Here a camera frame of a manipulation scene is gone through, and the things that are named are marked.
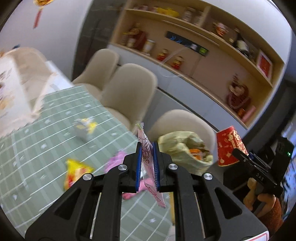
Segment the right hand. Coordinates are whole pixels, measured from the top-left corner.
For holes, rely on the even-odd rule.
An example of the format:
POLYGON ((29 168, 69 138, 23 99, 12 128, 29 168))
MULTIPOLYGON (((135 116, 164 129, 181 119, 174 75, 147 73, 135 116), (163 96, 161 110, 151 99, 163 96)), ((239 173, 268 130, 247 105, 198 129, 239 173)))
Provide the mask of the right hand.
POLYGON ((247 186, 250 189, 250 191, 244 197, 243 203, 250 211, 253 210, 253 205, 255 201, 265 203, 263 208, 255 214, 258 218, 260 218, 273 209, 277 198, 274 195, 267 193, 255 194, 257 184, 258 183, 254 178, 248 179, 247 186))

